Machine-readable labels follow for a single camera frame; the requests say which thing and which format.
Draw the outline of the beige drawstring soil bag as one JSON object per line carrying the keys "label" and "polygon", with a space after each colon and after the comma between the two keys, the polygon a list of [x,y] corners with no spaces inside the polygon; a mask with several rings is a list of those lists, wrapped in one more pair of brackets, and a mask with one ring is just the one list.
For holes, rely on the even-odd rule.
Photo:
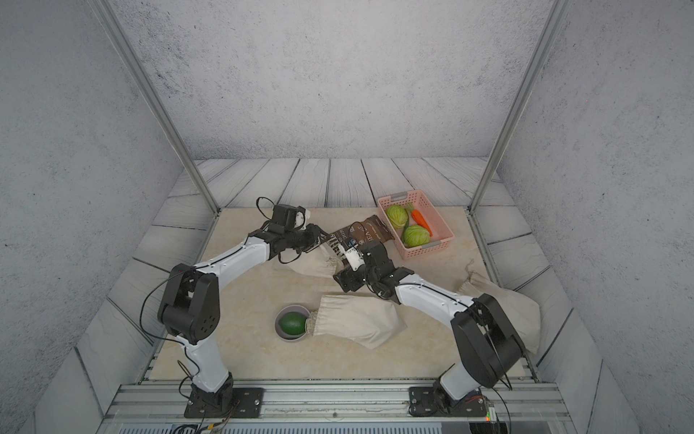
{"label": "beige drawstring soil bag", "polygon": [[376,349],[407,328],[394,304],[379,298],[323,295],[305,322],[311,336],[335,336]]}

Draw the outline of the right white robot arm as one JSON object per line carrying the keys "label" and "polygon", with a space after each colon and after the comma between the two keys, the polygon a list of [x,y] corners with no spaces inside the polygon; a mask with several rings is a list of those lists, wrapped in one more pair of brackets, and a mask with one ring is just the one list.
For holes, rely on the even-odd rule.
{"label": "right white robot arm", "polygon": [[525,356],[521,336],[493,296],[463,296],[397,267],[381,242],[339,251],[348,262],[334,275],[343,292],[367,287],[378,298],[413,307],[451,329],[460,361],[435,382],[445,403],[458,403],[479,387],[494,387]]}

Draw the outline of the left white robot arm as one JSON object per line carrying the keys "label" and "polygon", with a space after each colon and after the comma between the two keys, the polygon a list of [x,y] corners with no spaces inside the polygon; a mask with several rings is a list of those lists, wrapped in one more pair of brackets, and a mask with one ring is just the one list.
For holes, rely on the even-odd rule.
{"label": "left white robot arm", "polygon": [[265,224],[244,242],[211,260],[192,266],[179,264],[172,269],[157,317],[167,334],[183,346],[197,391],[216,393],[231,378],[215,337],[222,319],[220,292],[282,252],[308,253],[327,238],[328,233],[315,224],[300,229]]}

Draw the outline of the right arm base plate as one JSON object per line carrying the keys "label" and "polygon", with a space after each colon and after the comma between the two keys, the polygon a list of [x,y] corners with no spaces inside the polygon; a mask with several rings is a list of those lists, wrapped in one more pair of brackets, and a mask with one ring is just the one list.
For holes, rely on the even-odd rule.
{"label": "right arm base plate", "polygon": [[486,418],[488,407],[479,389],[455,400],[440,386],[415,386],[408,389],[410,406],[408,414],[413,417],[468,417]]}

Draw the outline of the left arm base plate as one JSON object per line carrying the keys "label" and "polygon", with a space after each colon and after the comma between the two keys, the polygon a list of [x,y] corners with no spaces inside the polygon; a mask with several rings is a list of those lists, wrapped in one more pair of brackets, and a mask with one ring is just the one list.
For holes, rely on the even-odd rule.
{"label": "left arm base plate", "polygon": [[203,392],[193,388],[184,410],[186,419],[227,418],[257,419],[265,394],[264,388],[227,388],[218,392]]}

